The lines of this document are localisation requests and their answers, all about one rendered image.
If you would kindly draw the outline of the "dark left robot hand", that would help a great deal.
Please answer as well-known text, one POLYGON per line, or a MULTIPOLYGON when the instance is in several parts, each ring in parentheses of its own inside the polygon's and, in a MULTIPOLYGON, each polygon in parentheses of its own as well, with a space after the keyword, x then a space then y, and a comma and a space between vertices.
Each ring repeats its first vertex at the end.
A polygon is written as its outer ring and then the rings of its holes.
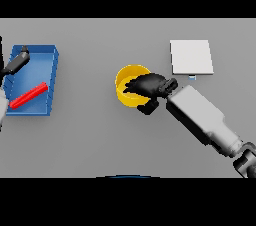
POLYGON ((16 74, 23 66, 25 66, 30 60, 29 50, 26 45, 21 49, 21 52, 16 56, 7 66, 0 71, 0 76, 14 75, 16 74))

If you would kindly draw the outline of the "dark right robot hand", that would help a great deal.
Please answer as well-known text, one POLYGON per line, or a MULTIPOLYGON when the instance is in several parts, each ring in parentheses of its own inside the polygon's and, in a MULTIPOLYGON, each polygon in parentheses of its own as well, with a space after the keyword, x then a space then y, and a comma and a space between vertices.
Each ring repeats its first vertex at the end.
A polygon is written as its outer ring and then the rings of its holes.
POLYGON ((166 99, 178 87, 175 78, 167 80, 156 73, 139 75, 125 84, 124 93, 135 93, 147 97, 149 101, 145 105, 138 105, 137 109, 145 115, 151 115, 159 106, 158 97, 166 99))

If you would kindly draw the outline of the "red beaker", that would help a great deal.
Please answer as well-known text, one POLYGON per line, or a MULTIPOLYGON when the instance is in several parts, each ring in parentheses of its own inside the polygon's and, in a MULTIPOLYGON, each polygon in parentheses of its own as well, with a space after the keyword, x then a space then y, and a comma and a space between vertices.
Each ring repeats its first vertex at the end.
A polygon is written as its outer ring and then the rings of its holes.
POLYGON ((22 95, 18 96, 16 99, 12 100, 9 103, 9 107, 11 109, 17 109, 20 106, 26 104, 27 102, 31 101, 35 97, 41 95, 45 91, 48 90, 48 85, 45 82, 40 83, 39 85, 35 86, 34 88, 30 89, 29 91, 23 93, 22 95))

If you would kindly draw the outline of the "pale square measuring scale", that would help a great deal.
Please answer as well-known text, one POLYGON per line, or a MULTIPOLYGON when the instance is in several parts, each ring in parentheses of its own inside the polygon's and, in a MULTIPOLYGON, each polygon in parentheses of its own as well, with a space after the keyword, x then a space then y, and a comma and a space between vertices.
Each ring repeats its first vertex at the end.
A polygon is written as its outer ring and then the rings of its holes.
POLYGON ((170 56, 173 75, 213 75, 208 40, 171 40, 170 56))

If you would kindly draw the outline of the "blue tray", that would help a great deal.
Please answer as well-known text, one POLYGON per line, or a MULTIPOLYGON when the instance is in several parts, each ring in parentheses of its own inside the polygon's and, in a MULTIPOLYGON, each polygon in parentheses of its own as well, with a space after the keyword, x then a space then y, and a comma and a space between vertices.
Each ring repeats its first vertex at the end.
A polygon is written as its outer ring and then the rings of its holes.
POLYGON ((55 45, 28 45, 30 61, 16 74, 4 77, 3 89, 12 101, 45 82, 48 90, 17 109, 8 108, 7 116, 49 116, 54 98, 54 84, 59 53, 55 45))

